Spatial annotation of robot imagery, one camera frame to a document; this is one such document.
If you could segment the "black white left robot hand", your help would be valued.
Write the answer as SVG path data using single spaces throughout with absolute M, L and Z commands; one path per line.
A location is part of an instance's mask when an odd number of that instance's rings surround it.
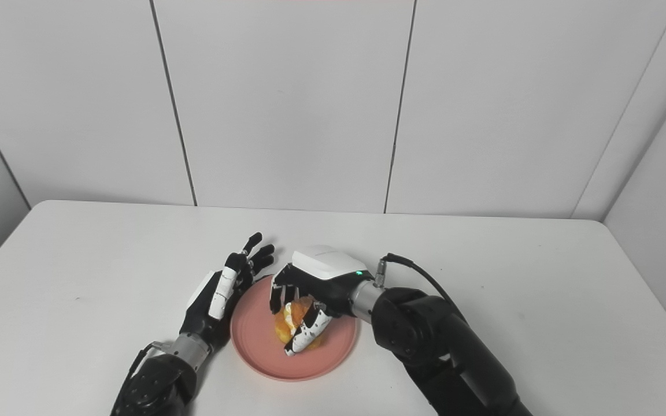
M 241 297 L 256 282 L 256 276 L 274 262 L 275 246 L 256 250 L 262 233 L 251 235 L 240 252 L 232 252 L 224 266 L 209 274 L 207 282 L 188 305 L 181 335 L 195 336 L 216 352 L 230 339 L 230 319 Z

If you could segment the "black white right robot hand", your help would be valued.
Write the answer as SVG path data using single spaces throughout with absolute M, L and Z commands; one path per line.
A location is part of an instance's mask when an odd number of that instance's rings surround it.
M 313 301 L 285 343 L 285 354 L 304 352 L 333 319 L 353 317 L 358 290 L 374 281 L 364 263 L 337 248 L 318 245 L 293 252 L 291 261 L 272 277 L 270 311 L 277 314 L 300 297 Z

